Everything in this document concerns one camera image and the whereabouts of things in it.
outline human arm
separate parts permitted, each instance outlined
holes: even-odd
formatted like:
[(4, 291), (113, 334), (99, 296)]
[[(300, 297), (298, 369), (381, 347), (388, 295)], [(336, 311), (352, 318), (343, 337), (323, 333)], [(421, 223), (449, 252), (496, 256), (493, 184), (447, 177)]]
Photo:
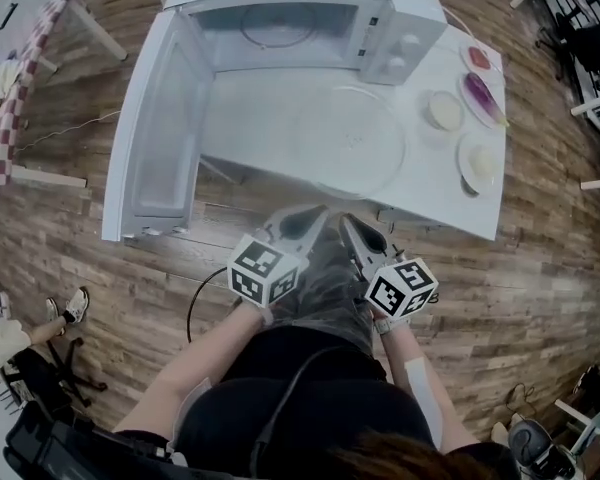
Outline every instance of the human arm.
[(171, 439), (173, 423), (185, 398), (206, 378), (217, 384), (262, 328), (263, 321), (255, 306), (241, 303), (162, 369), (115, 431), (144, 430)]
[(391, 368), (394, 384), (409, 394), (411, 394), (411, 388), (404, 363), (412, 359), (424, 359), (427, 380), (442, 415), (442, 442), (440, 451), (448, 453), (462, 446), (478, 443), (479, 441), (462, 423), (449, 397), (449, 393), (447, 393), (440, 377), (438, 377), (438, 374), (420, 348), (409, 326), (404, 324), (398, 325), (383, 334), (381, 339), (387, 358), (389, 359), (389, 367)]

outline black cable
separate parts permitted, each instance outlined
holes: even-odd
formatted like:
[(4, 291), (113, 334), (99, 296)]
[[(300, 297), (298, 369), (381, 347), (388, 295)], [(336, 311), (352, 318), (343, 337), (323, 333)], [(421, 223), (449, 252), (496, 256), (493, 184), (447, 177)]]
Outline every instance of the black cable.
[(520, 450), (520, 456), (522, 457), (523, 460), (525, 460), (524, 455), (526, 452), (527, 458), (526, 458), (525, 462), (531, 463), (531, 462), (533, 462), (531, 460), (531, 454), (529, 452), (529, 443), (531, 442), (531, 433), (528, 430), (525, 430), (525, 431), (521, 432), (521, 434), (523, 434), (527, 438), (527, 440), (522, 445), (522, 449)]
[(513, 410), (511, 407), (509, 407), (509, 404), (513, 401), (513, 396), (515, 395), (516, 389), (518, 389), (518, 386), (522, 386), (522, 402), (527, 404), (529, 407), (531, 407), (531, 410), (533, 411), (533, 415), (536, 416), (538, 414), (538, 411), (536, 411), (535, 406), (528, 400), (528, 398), (531, 395), (533, 395), (536, 388), (535, 388), (535, 386), (531, 386), (530, 388), (527, 388), (527, 386), (524, 382), (518, 382), (515, 386), (513, 386), (513, 388), (509, 391), (509, 393), (507, 393), (507, 396), (504, 399), (505, 407), (507, 409), (509, 409), (512, 414), (515, 414), (517, 412), (517, 411)]
[(329, 352), (336, 351), (362, 353), (359, 349), (354, 347), (329, 347), (324, 348), (322, 350), (318, 350), (318, 352), (315, 352), (314, 354), (309, 356), (309, 358), (304, 363), (302, 363), (300, 368), (298, 368), (296, 374), (291, 379), (291, 382), (289, 382), (289, 385), (287, 386), (287, 389), (282, 395), (282, 398), (280, 398), (280, 402), (278, 402), (278, 405), (273, 411), (271, 418), (269, 418), (269, 421), (267, 421), (266, 425), (262, 427), (262, 430), (258, 434), (258, 437), (255, 440), (255, 443), (253, 444), (253, 448), (251, 448), (251, 457), (249, 459), (249, 473), (251, 474), (251, 478), (258, 478), (258, 462), (262, 458), (264, 452), (267, 450), (267, 447), (271, 442), (271, 437), (273, 436), (273, 430), (276, 422), (278, 421), (278, 417), (280, 416), (282, 409), (284, 409), (285, 405), (289, 401), (289, 397), (295, 390), (296, 385), (298, 384), (298, 381), (300, 380), (302, 374), (307, 371), (309, 365), (313, 363), (313, 361), (315, 361), (318, 357)]
[(211, 274), (204, 281), (202, 281), (202, 284), (200, 286), (198, 286), (196, 293), (193, 294), (193, 298), (191, 299), (191, 304), (189, 304), (189, 312), (187, 313), (187, 340), (189, 340), (189, 343), (191, 343), (191, 313), (193, 312), (193, 305), (195, 304), (196, 299), (198, 298), (198, 294), (200, 293), (200, 290), (202, 290), (202, 288), (204, 288), (205, 284), (207, 284), (214, 277), (216, 277), (218, 274), (221, 274), (225, 270), (227, 270), (227, 267), (222, 267), (221, 269), (216, 270), (213, 274)]

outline hand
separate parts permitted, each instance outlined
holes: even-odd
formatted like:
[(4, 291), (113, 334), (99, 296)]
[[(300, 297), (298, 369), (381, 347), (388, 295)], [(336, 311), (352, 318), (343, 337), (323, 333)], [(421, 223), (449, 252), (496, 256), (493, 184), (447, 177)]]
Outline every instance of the hand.
[(273, 323), (272, 308), (260, 308), (248, 300), (240, 300), (237, 307), (233, 310), (233, 313), (248, 313), (257, 317), (261, 325), (268, 326)]
[(369, 310), (371, 312), (371, 318), (373, 318), (374, 322), (376, 320), (384, 320), (385, 318), (389, 318), (385, 313), (383, 313), (379, 309), (376, 309), (373, 305), (369, 305), (371, 306), (371, 309)]

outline sneaker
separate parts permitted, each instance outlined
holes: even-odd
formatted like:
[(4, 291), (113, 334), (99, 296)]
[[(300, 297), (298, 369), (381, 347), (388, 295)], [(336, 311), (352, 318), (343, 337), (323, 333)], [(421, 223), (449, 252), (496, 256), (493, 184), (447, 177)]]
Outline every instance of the sneaker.
[(509, 424), (509, 428), (513, 427), (514, 425), (517, 425), (523, 420), (524, 418), (520, 416), (517, 412), (514, 413), (513, 416), (511, 416), (511, 423)]
[[(60, 311), (58, 311), (58, 304), (53, 298), (49, 297), (45, 301), (45, 305), (47, 306), (47, 322), (53, 322), (60, 316)], [(62, 329), (57, 336), (64, 336), (66, 331)]]
[(502, 423), (496, 423), (491, 429), (491, 440), (509, 448), (509, 431)]
[(84, 313), (89, 307), (89, 294), (87, 293), (87, 289), (84, 287), (80, 287), (76, 290), (76, 293), (73, 294), (71, 300), (67, 302), (67, 311), (71, 313), (71, 316), (75, 319), (75, 324), (82, 322), (84, 318)]

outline microwave knob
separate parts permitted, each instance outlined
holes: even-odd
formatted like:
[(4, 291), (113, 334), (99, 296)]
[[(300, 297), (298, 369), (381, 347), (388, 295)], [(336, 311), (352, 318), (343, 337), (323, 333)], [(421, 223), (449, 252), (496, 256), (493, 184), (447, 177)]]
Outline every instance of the microwave knob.
[(389, 75), (400, 76), (406, 67), (407, 61), (405, 61), (402, 57), (391, 57), (389, 62), (387, 62), (386, 71)]
[(412, 52), (413, 47), (419, 46), (419, 45), (420, 45), (420, 38), (413, 34), (406, 34), (406, 35), (402, 36), (402, 38), (400, 39), (400, 49), (404, 53)]

